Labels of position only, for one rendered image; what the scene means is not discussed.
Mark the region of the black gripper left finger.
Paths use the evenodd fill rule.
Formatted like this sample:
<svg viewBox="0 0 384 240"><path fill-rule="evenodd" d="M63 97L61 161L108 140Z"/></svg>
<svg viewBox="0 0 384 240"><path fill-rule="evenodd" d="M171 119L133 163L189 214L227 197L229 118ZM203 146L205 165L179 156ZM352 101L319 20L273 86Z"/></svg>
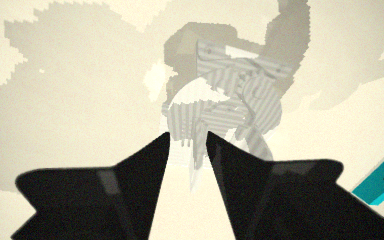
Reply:
<svg viewBox="0 0 384 240"><path fill-rule="evenodd" d="M16 177L20 194L43 207L113 205L128 240L149 240L170 151L170 133L111 167L40 168Z"/></svg>

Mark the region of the teal rectangular block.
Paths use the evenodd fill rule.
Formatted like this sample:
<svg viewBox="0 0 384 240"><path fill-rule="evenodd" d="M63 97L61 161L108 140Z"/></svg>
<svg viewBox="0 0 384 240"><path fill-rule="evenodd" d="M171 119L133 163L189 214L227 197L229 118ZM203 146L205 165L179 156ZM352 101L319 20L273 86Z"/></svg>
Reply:
<svg viewBox="0 0 384 240"><path fill-rule="evenodd" d="M384 201L384 162L361 182L352 193L369 205L380 205Z"/></svg>

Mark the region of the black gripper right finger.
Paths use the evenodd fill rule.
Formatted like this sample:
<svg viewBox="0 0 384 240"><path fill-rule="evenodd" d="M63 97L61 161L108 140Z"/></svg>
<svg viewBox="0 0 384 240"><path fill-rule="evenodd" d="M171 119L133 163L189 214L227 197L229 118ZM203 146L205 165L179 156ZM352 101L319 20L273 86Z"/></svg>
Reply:
<svg viewBox="0 0 384 240"><path fill-rule="evenodd" d="M344 170L341 161L330 158L265 161L211 131L206 148L235 240L255 240L253 232L276 184L337 182Z"/></svg>

